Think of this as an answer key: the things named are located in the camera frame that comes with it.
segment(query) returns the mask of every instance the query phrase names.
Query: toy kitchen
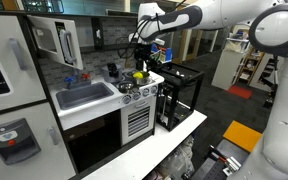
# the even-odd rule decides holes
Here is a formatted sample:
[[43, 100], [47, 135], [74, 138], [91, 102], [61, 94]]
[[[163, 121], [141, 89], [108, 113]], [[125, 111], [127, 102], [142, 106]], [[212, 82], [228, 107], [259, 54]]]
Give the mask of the toy kitchen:
[[0, 179], [82, 178], [154, 135], [164, 78], [117, 57], [100, 21], [0, 14]]

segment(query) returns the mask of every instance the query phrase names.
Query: sink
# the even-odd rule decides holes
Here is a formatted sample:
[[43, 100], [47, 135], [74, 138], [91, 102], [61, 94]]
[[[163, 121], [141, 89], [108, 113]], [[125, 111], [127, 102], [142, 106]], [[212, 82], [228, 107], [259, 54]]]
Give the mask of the sink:
[[84, 84], [56, 94], [62, 110], [68, 110], [92, 101], [100, 100], [114, 93], [104, 83]]

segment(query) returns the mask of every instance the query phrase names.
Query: yellow object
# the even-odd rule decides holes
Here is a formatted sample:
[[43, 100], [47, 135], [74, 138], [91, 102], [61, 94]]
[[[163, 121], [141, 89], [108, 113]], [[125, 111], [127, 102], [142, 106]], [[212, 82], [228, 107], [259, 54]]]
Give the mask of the yellow object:
[[242, 149], [251, 152], [261, 135], [261, 133], [233, 120], [223, 137]]
[[138, 79], [142, 79], [143, 78], [143, 74], [141, 72], [136, 72], [133, 74], [134, 78], [138, 78]]

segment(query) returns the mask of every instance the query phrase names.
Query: red mat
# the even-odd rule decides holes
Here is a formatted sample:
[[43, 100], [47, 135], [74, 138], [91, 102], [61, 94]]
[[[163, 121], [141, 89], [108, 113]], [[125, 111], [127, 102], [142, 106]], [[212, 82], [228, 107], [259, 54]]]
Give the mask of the red mat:
[[227, 90], [227, 92], [235, 94], [236, 96], [240, 96], [244, 99], [248, 99], [252, 95], [252, 91], [248, 89], [244, 89], [238, 86], [231, 86], [230, 89]]

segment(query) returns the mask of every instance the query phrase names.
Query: microwave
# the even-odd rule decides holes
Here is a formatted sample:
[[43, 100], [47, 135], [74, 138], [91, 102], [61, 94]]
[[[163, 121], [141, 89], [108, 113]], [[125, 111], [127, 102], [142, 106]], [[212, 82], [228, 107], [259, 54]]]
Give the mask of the microwave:
[[45, 58], [76, 69], [83, 61], [74, 20], [29, 15], [36, 46]]

